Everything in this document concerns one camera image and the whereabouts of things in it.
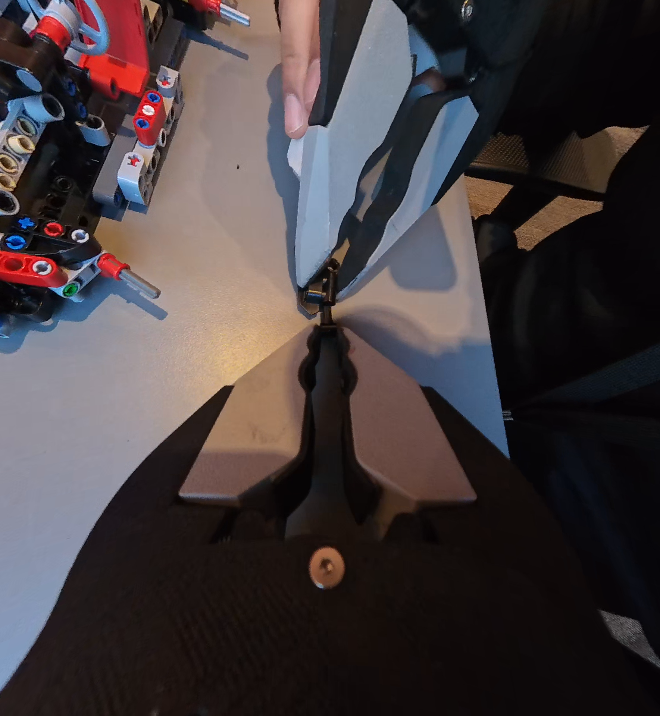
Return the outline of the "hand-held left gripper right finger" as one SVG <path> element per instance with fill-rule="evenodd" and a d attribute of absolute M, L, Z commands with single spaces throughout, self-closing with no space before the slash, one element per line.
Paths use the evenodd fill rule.
<path fill-rule="evenodd" d="M 420 385 L 353 331 L 338 329 L 343 485 L 359 524 L 477 500 Z"/>

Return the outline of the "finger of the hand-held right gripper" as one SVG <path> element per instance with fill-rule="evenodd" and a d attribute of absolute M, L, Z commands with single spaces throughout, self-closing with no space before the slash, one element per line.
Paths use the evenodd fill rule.
<path fill-rule="evenodd" d="M 394 1 L 321 1 L 320 83 L 300 140 L 295 273 L 303 288 L 338 243 L 360 174 L 413 77 L 409 26 Z"/>
<path fill-rule="evenodd" d="M 433 205 L 478 112 L 466 92 L 419 97 L 400 125 L 338 270 L 350 292 Z"/>

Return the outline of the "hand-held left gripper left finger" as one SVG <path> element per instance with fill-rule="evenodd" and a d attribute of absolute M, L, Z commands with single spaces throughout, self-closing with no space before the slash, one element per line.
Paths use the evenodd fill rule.
<path fill-rule="evenodd" d="M 287 521 L 310 490 L 320 346 L 320 329 L 307 328 L 234 383 L 179 490 L 183 501 Z"/>

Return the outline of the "black toy assembly red pin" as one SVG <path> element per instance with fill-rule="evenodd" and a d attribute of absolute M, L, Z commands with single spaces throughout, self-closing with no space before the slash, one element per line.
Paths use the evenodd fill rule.
<path fill-rule="evenodd" d="M 323 323 L 333 321 L 340 265 L 337 259 L 329 258 L 308 284 L 298 290 L 300 308 L 311 317 L 320 314 Z"/>

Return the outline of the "light grey desk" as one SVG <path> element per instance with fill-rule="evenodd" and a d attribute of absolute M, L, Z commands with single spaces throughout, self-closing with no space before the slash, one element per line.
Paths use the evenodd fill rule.
<path fill-rule="evenodd" d="M 49 325 L 0 339 L 0 691 L 130 474 L 220 388 L 308 327 L 272 1 L 191 40 L 185 105 L 151 203 L 101 245 L 161 289 L 98 278 Z"/>

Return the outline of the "person's right hand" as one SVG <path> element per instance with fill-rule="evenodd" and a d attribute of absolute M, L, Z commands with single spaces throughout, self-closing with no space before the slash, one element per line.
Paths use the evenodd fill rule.
<path fill-rule="evenodd" d="M 279 1 L 284 126 L 302 138 L 317 96 L 320 70 L 319 1 Z"/>

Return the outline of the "black office chair base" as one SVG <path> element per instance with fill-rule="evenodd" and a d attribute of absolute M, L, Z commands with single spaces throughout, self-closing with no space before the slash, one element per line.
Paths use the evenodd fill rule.
<path fill-rule="evenodd" d="M 498 133 L 465 176 L 510 187 L 490 215 L 517 230 L 559 197 L 603 202 L 621 157 L 646 129 L 610 127 L 585 138 L 572 131 L 542 148 L 527 146 L 520 135 Z"/>

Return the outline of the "toy brick vehicle model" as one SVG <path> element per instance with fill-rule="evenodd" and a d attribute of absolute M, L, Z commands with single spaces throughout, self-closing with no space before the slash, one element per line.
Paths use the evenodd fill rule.
<path fill-rule="evenodd" d="M 102 276 L 161 292 L 96 237 L 148 208 L 184 109 L 189 34 L 236 1 L 0 1 L 0 338 Z"/>

